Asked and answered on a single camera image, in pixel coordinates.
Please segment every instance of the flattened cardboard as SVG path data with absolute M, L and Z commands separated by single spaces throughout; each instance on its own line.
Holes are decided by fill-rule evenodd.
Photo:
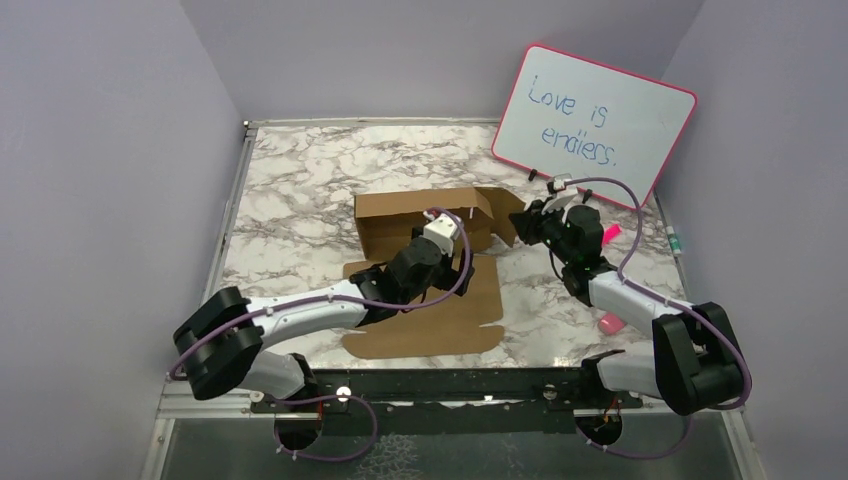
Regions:
M 349 263 L 344 266 L 344 277 L 372 264 L 370 261 Z M 476 255 L 474 268 L 474 277 L 464 296 L 453 295 L 432 307 L 399 313 L 358 328 L 366 333 L 345 335 L 342 345 L 351 355 L 363 359 L 461 355 L 495 348 L 503 339 L 503 327 L 481 327 L 503 317 L 495 258 Z M 427 298 L 443 294 L 431 288 Z
M 362 194 L 354 197 L 356 230 L 368 260 L 344 267 L 345 278 L 374 263 L 391 260 L 409 244 L 413 227 L 427 223 L 422 212 L 443 207 L 458 215 L 468 232 L 471 249 L 492 245 L 492 234 L 507 245 L 515 243 L 508 215 L 524 209 L 524 202 L 498 187 L 463 187 L 411 192 Z M 456 249 L 462 248 L 457 240 Z M 458 257 L 454 268 L 458 268 Z M 342 345 L 359 358 L 402 358 L 482 353 L 503 339 L 501 326 L 481 325 L 503 317 L 498 271 L 493 257 L 475 256 L 475 273 L 468 293 L 407 314 L 362 327 L 364 333 L 342 338 Z M 444 292 L 430 289 L 427 298 Z

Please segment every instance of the lavender wall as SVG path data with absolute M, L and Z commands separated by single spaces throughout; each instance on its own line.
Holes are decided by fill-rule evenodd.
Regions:
M 500 116 L 541 41 L 659 77 L 703 0 L 182 0 L 243 117 Z
M 700 95 L 659 185 L 695 300 L 732 315 L 771 479 L 842 478 L 848 3 L 707 0 L 663 79 Z
M 0 476 L 138 477 L 242 135 L 176 0 L 0 1 Z

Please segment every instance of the screw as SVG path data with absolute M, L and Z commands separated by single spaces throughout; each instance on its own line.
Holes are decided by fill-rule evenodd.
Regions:
M 542 392 L 542 396 L 545 397 L 545 400 L 555 399 L 556 398 L 556 387 L 554 387 L 550 383 L 545 385 L 545 390 Z

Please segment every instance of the marble countertop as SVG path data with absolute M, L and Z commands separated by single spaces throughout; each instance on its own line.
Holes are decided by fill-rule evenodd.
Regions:
M 545 196 L 542 181 L 495 160 L 494 126 L 263 127 L 245 187 L 221 286 L 246 296 L 282 296 L 341 280 L 345 263 L 364 260 L 353 224 L 353 195 L 458 186 L 506 187 L 525 201 Z M 635 234 L 635 213 L 590 200 L 605 227 L 624 233 L 604 248 L 618 264 Z M 683 298 L 680 276 L 654 201 L 645 208 L 642 243 L 627 267 L 630 278 Z M 509 248 L 496 256 L 506 333 L 479 355 L 362 360 L 341 346 L 344 330 L 280 343 L 276 353 L 298 352 L 313 368 L 449 368 L 575 366 L 584 357 L 649 340 L 632 327 L 614 336 L 597 328 L 604 312 L 568 296 L 554 277 L 547 249 Z

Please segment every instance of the pink object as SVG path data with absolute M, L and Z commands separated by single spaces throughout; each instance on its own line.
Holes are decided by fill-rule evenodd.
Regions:
M 626 324 L 622 322 L 620 318 L 612 313 L 608 313 L 598 320 L 598 328 L 607 335 L 615 335 L 624 328 L 625 325 Z
M 604 232 L 604 238 L 601 240 L 601 246 L 608 244 L 613 238 L 621 234 L 621 227 L 616 223 Z

